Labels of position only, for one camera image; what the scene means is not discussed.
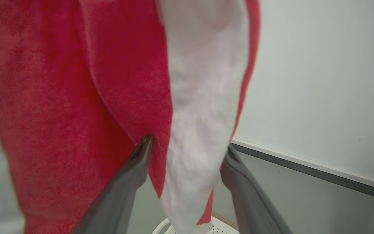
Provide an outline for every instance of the dark gray strip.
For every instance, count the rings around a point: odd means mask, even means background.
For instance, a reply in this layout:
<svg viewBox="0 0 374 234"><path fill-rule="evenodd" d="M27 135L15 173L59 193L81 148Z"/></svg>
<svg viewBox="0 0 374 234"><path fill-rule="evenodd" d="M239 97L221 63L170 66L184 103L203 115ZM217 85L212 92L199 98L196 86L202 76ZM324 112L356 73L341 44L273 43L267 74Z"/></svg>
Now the dark gray strip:
<svg viewBox="0 0 374 234"><path fill-rule="evenodd" d="M249 149L240 145L233 144L233 147L235 148L236 151L249 154L251 156L263 159L265 161L269 161L275 164L278 164L280 166L287 167L292 170L296 170L302 173L305 173L310 176L317 177L319 179L323 179L325 181L331 182L336 185L341 185L343 187L359 191L361 193L370 195L374 197L374 187L370 185L365 185L360 182L353 181L351 179L346 179L340 176L336 176L327 172L323 172L308 166L303 166L301 164L295 163L295 162L290 162L288 160L284 160L269 154L265 154L253 149Z"/></svg>

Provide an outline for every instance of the fabric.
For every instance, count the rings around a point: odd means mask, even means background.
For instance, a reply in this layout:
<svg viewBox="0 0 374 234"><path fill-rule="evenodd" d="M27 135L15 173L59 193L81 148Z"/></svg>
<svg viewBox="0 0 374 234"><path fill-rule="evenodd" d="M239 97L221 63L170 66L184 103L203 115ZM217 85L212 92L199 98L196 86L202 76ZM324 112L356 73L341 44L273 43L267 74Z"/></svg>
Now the fabric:
<svg viewBox="0 0 374 234"><path fill-rule="evenodd" d="M258 29L256 0L0 0L4 233L70 233L146 134L177 233L211 229Z"/></svg>

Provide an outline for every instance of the red and white striped cloth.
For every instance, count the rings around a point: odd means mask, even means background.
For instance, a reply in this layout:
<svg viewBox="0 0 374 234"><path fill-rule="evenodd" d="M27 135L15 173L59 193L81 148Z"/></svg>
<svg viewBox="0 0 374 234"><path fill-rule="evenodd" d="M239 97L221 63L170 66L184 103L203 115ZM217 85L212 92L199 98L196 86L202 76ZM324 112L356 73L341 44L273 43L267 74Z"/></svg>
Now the red and white striped cloth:
<svg viewBox="0 0 374 234"><path fill-rule="evenodd" d="M144 135L177 233L211 229L257 0L0 0L0 234L70 233Z"/></svg>

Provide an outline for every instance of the white laundry basket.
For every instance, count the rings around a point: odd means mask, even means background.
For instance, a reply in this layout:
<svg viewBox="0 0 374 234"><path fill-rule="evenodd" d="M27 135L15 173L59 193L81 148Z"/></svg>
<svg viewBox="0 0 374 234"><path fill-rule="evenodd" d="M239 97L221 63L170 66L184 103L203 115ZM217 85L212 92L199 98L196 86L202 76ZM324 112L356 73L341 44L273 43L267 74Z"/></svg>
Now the white laundry basket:
<svg viewBox="0 0 374 234"><path fill-rule="evenodd" d="M239 234L237 224L230 221L224 216L219 215L216 212L212 213L212 223L213 228L208 232L208 234ZM157 228L152 232L152 234L162 233L162 230L169 225L168 219L164 219ZM174 228L170 227L164 232L164 234L176 234Z"/></svg>

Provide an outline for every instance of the white wall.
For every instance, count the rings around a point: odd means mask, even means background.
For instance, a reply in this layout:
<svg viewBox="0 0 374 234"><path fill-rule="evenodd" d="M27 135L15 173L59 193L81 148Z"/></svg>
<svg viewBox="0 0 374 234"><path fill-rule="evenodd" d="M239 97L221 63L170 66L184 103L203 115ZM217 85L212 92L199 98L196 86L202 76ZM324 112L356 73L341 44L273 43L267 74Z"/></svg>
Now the white wall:
<svg viewBox="0 0 374 234"><path fill-rule="evenodd" d="M374 0L262 0L235 138L374 178Z"/></svg>

